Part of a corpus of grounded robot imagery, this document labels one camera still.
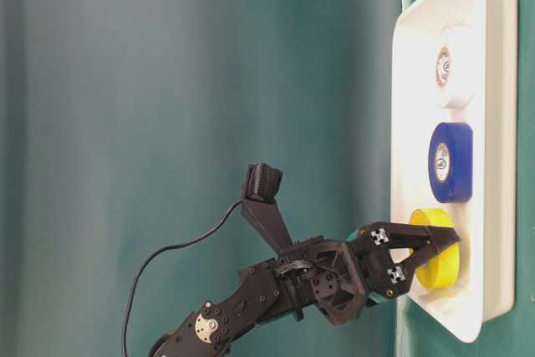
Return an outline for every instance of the black robotic arm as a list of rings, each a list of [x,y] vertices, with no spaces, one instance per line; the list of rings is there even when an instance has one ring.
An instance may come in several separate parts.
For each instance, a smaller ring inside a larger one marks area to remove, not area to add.
[[[242,215],[278,256],[239,271],[233,295],[207,300],[160,337],[149,357],[217,357],[255,326],[290,313],[299,321],[312,304],[332,324],[343,324],[363,307],[407,293],[416,268],[459,241],[449,227],[376,222],[361,227],[353,241],[292,242],[275,202],[282,175],[266,164],[250,165],[241,197]],[[395,263],[394,248],[414,252]]]

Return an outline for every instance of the cable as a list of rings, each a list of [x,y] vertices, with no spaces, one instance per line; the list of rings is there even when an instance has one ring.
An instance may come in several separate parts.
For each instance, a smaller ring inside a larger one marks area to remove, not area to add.
[[[214,226],[212,229],[210,229],[208,232],[204,233],[203,235],[201,235],[198,238],[196,238],[194,240],[191,240],[189,242],[183,242],[182,244],[174,244],[174,245],[171,245],[171,246],[166,246],[166,247],[160,248],[159,250],[154,251],[141,264],[140,268],[138,269],[137,273],[134,276],[134,282],[132,283],[132,288],[130,289],[130,295],[128,297],[128,302],[126,304],[125,320],[123,321],[123,329],[121,330],[121,349],[122,349],[122,352],[123,352],[123,357],[128,357],[128,351],[126,349],[126,330],[128,329],[128,321],[130,320],[130,313],[132,311],[132,302],[134,301],[135,289],[137,288],[137,283],[139,282],[140,276],[143,273],[143,271],[145,270],[146,266],[155,257],[157,257],[158,255],[162,254],[165,251],[176,250],[178,248],[189,247],[189,246],[192,246],[193,244],[195,244],[196,242],[200,242],[200,241],[204,240],[205,238],[207,238],[208,236],[211,236],[213,233],[215,233],[217,231],[217,229],[219,229],[221,226],[223,226],[223,224],[225,223],[227,218],[230,216],[232,211],[234,211],[234,208],[236,208],[241,203],[242,203],[242,201],[236,201],[232,205],[230,205],[229,208],[227,209],[227,211],[225,212],[225,215],[223,215],[223,218],[221,219],[221,221],[219,223],[217,223],[217,225]]]

